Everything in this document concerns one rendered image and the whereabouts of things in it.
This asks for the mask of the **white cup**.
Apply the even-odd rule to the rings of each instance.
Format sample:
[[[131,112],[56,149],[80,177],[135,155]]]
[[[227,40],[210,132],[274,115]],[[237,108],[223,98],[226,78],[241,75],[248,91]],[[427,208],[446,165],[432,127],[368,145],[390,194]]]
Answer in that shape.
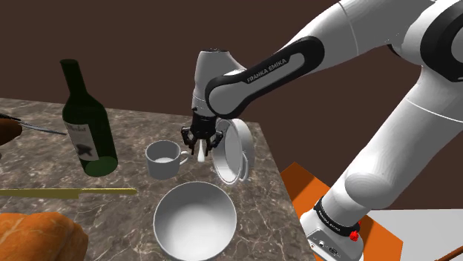
[[[148,174],[158,180],[165,180],[174,177],[185,164],[191,154],[188,151],[181,151],[176,142],[160,140],[151,143],[145,149]]]

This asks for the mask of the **silver knife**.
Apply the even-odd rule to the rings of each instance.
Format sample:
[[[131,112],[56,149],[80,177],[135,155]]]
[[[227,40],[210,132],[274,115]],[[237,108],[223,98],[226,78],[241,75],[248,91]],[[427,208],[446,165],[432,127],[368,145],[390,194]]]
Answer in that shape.
[[[19,118],[8,116],[8,115],[3,114],[3,113],[0,113],[0,119],[13,120],[13,121],[17,122],[19,125],[21,125],[22,127],[33,129],[35,131],[41,131],[41,132],[45,132],[45,133],[53,133],[53,134],[58,134],[58,135],[63,135],[63,136],[67,135],[67,133],[63,133],[63,132],[59,132],[59,131],[56,131],[56,130],[43,128],[43,127],[40,127],[40,126],[37,126],[37,125],[32,125],[32,124],[30,124],[28,122],[24,122],[24,121],[20,120]]]

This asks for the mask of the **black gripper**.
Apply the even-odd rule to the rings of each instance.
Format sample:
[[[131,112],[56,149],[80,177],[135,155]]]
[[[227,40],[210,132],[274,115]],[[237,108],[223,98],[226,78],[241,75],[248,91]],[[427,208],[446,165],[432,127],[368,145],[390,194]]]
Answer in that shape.
[[[208,156],[209,152],[213,148],[216,148],[221,140],[223,139],[223,132],[216,131],[216,116],[202,116],[197,113],[193,113],[193,118],[191,122],[191,127],[181,127],[181,135],[183,142],[190,149],[194,149],[198,139],[206,140],[206,149],[204,150],[204,155]]]

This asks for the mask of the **orange robot stand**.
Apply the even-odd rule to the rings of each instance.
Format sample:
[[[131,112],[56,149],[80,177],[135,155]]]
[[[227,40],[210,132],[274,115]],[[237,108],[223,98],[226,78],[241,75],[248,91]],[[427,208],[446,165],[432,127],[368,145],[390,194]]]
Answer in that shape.
[[[298,217],[312,209],[329,190],[328,185],[296,162],[280,175]],[[364,261],[400,261],[403,242],[369,216],[361,219],[360,236],[364,241]]]

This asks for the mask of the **yellow knife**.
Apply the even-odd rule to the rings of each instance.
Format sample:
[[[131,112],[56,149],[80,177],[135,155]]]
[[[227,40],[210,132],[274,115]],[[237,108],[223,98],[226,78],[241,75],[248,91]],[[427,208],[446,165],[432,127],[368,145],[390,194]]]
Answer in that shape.
[[[0,196],[28,198],[78,199],[80,194],[135,195],[135,188],[23,188],[0,189]]]

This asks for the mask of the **green wine bottle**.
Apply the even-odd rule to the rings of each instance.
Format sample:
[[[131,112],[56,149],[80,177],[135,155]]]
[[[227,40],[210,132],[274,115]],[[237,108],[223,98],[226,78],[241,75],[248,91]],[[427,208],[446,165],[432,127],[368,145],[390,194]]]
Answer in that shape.
[[[62,119],[70,140],[83,171],[92,177],[106,176],[118,165],[106,109],[87,92],[77,60],[63,59],[60,65],[69,90]]]

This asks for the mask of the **white bowl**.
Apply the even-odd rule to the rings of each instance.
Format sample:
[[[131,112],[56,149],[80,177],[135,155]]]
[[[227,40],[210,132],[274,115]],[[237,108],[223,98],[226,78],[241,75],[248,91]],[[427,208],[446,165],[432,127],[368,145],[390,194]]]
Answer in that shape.
[[[229,195],[208,182],[186,182],[159,201],[154,236],[175,261],[209,261],[231,242],[237,212]]]

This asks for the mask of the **white round pot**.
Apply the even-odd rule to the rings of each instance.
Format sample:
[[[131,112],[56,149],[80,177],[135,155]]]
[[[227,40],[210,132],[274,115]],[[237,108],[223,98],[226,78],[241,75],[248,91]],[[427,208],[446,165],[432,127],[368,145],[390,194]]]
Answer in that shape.
[[[223,134],[212,151],[217,175],[227,185],[246,180],[255,164],[254,140],[248,125],[241,119],[220,119],[216,129]]]

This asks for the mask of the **orange bread loaf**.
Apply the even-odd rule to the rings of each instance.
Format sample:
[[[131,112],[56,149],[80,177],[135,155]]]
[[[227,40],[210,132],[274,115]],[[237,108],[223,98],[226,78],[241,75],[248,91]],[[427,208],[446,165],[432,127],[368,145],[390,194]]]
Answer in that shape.
[[[0,261],[84,261],[88,235],[58,212],[0,214]]]

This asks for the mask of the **brown round object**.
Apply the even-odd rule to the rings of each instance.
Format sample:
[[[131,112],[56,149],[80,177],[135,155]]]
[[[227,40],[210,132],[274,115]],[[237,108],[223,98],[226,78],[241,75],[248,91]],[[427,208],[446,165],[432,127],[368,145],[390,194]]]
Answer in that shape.
[[[22,126],[12,119],[0,119],[0,146],[22,134]]]

